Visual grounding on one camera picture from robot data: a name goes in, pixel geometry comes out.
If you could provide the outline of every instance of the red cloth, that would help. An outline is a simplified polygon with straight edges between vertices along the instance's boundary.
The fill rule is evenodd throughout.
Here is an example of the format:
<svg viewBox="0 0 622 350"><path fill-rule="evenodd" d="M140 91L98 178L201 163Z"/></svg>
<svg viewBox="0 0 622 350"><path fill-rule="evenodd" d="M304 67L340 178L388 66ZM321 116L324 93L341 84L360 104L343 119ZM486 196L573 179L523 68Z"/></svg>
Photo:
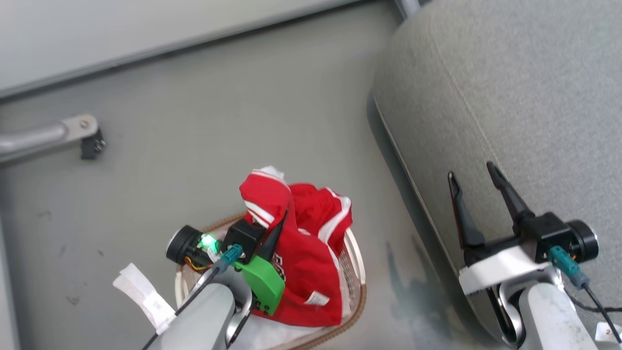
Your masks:
<svg viewBox="0 0 622 350"><path fill-rule="evenodd" d="M337 258L352 224L350 199L311 184L288 186L274 168L254 170L239 190L248 208L246 219L269 233L289 211L272 259L285 292L274 316L255 314L295 326L341 324Z"/></svg>

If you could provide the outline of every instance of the gray floor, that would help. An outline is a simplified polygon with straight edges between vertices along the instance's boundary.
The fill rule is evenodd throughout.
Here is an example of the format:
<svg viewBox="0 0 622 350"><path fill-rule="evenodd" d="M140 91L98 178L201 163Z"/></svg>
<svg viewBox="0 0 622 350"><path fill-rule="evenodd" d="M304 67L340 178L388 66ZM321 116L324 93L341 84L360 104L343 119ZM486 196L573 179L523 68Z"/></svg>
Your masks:
<svg viewBox="0 0 622 350"><path fill-rule="evenodd" d="M368 119L398 23L388 2L367 2L1 105L0 130L89 112L109 143L94 163L73 147L1 171L24 349L140 348L153 329L113 288L118 271L135 263L172 303L172 233L242 210L240 182L267 164L353 201L368 302L320 348L497 348Z"/></svg>

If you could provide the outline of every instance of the sofa cushion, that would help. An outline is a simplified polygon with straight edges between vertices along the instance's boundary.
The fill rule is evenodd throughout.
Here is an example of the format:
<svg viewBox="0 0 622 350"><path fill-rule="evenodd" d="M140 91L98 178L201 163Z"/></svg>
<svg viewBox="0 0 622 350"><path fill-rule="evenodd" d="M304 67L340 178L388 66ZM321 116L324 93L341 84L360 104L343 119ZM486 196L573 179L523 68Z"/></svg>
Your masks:
<svg viewBox="0 0 622 350"><path fill-rule="evenodd" d="M435 0L395 35L376 104L456 271L450 170L486 238L512 234L492 160L537 215L598 232L600 256L583 271L603 304L622 305L621 18L614 0ZM601 315L579 313L593 334Z"/></svg>

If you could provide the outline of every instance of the white paper tag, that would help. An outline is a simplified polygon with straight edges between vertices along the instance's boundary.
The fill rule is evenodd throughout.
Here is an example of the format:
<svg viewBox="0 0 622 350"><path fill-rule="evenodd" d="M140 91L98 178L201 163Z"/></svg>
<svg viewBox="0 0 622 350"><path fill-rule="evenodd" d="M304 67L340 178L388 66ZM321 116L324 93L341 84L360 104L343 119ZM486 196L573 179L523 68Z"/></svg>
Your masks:
<svg viewBox="0 0 622 350"><path fill-rule="evenodd" d="M131 263L120 272L113 286L127 294L141 307L158 334L175 319L175 310L160 296L145 275Z"/></svg>
<svg viewBox="0 0 622 350"><path fill-rule="evenodd" d="M329 300L330 300L329 297L325 296L324 294L320 293L317 290L314 290L313 293L311 293L311 296L309 297L309 299L305 301L305 304L324 306L328 304Z"/></svg>
<svg viewBox="0 0 622 350"><path fill-rule="evenodd" d="M618 333L622 333L622 327L618 326L617 324L614 324L614 326L616 326L616 330L618 331ZM596 325L596 335L594 336L594 340L609 341L612 343L618 342L616 336L613 335L611 327L609 327L609 324L607 322L599 322Z"/></svg>

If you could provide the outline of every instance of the orange wire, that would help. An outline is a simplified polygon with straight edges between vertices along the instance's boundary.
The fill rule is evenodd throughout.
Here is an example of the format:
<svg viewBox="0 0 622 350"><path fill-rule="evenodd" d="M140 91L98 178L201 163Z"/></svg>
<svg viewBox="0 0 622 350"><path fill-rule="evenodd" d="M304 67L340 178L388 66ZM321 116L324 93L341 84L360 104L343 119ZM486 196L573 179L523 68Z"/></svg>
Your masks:
<svg viewBox="0 0 622 350"><path fill-rule="evenodd" d="M193 264L193 263L192 263L192 260L191 260L190 258L188 258L188 257L185 257L185 261L186 261L186 264L188 264L188 266L190 266L190 268L191 268L192 270L195 270L195 271L197 271L197 272L203 271L203 270L205 270L206 268L208 268L208 266L204 266L204 267L198 267L198 266L196 266L195 264Z"/></svg>

